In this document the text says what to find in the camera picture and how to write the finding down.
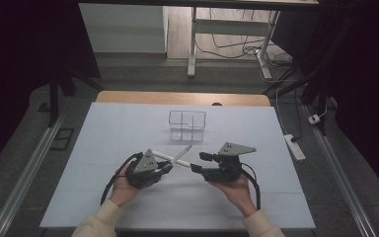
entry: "transparent box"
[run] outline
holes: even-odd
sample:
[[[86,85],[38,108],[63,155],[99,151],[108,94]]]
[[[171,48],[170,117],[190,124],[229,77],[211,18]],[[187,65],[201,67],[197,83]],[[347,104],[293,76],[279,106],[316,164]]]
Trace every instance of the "transparent box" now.
[[[202,141],[204,138],[205,116],[205,112],[170,111],[171,139]]]

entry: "hand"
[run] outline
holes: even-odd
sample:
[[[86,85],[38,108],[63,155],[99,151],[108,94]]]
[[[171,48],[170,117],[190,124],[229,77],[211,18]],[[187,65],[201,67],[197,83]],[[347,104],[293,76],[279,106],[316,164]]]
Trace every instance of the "hand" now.
[[[242,212],[246,217],[257,212],[257,208],[251,200],[248,178],[241,175],[232,183],[209,182],[210,185],[221,190],[224,195]]]
[[[128,165],[125,165],[124,168],[119,172],[119,176],[115,179],[113,184],[113,192],[110,196],[110,200],[118,205],[118,207],[122,207],[124,204],[133,200],[140,190],[131,186],[127,178],[125,177],[125,171],[127,170]]]

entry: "gray carpet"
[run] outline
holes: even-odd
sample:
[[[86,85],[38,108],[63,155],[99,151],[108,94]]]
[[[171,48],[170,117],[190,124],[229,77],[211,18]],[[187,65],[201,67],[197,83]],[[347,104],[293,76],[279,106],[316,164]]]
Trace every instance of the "gray carpet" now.
[[[271,72],[276,78],[283,69],[273,69]],[[198,66],[193,79],[187,78],[187,68],[181,65],[102,67],[101,74],[103,78],[101,83],[108,90],[261,94],[268,86],[268,83],[260,78],[259,68],[254,64],[244,67],[210,64]],[[97,92],[89,86],[78,80],[75,80],[75,83],[79,89],[76,96],[60,98],[61,105],[69,102],[66,119],[61,129],[64,129],[64,132],[72,131],[72,140],[69,144],[65,140],[56,140],[52,143],[53,149],[48,151],[7,236],[70,236],[72,233],[72,230],[43,230],[38,225],[67,163],[87,111],[97,96]],[[299,121],[294,101],[294,94],[290,93],[279,98],[278,105],[284,127],[290,133],[299,135]],[[31,105],[23,122],[0,154],[0,208],[30,159],[48,123],[48,113],[38,112],[41,104],[47,102],[47,87],[39,88],[32,93]],[[317,228],[283,230],[283,232],[286,236],[361,236],[300,105],[298,110],[302,128],[302,137],[298,143],[307,160],[302,163],[294,162],[294,165]],[[341,158],[344,169],[379,234],[379,180],[359,152],[338,130],[334,121],[335,113],[335,108],[330,106],[327,113],[328,139]],[[136,235],[183,236],[182,233],[122,233],[122,236]],[[229,234],[197,233],[197,235],[228,236]],[[246,233],[231,235],[247,236]]]

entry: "sleeve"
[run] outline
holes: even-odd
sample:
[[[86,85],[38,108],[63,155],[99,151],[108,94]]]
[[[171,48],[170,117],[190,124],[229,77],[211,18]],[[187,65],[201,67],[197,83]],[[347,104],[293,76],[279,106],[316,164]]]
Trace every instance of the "sleeve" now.
[[[284,236],[284,234],[281,232],[281,229],[273,225],[261,210],[258,210],[248,218],[244,219],[243,224],[248,230],[250,237]]]
[[[115,224],[121,217],[122,210],[106,199],[97,212],[82,221],[72,237],[115,237]]]

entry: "white board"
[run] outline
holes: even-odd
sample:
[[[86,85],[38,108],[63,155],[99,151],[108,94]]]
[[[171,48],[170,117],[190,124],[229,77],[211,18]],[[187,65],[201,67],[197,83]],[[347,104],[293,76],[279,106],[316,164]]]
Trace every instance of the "white board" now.
[[[172,110],[206,112],[203,141],[171,140]],[[198,153],[217,153],[226,141],[257,148],[240,160],[256,171],[262,209],[271,222],[281,228],[315,228],[274,108],[111,103],[91,106],[40,227],[76,227],[98,209],[105,185],[134,153],[152,148],[174,157],[192,144],[182,160],[214,166]],[[251,193],[255,200],[252,186]],[[220,191],[179,165],[124,211],[116,225],[122,229],[244,229],[243,215]]]

